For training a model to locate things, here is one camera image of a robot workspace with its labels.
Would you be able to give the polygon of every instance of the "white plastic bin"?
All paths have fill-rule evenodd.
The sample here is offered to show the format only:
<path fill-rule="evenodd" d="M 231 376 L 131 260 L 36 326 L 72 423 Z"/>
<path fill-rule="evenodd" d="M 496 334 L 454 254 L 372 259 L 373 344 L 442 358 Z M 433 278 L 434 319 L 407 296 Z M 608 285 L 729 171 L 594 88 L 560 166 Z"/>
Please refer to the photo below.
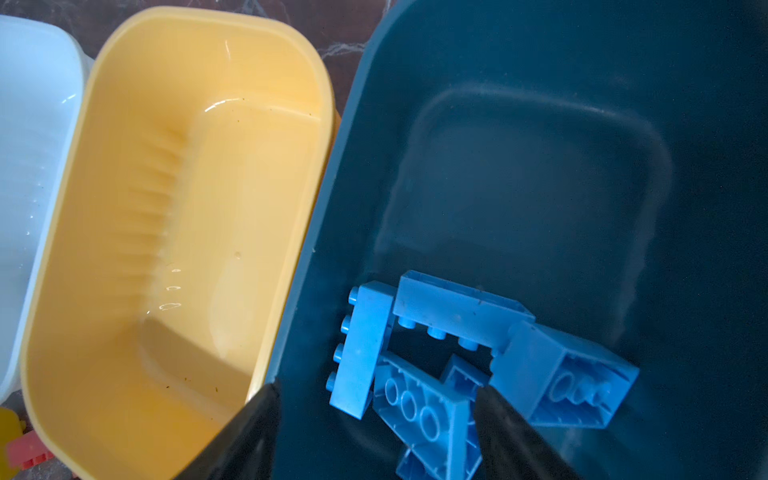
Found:
<path fill-rule="evenodd" d="M 42 247 L 93 61 L 53 25 L 0 15 L 0 402 L 18 354 Z"/>

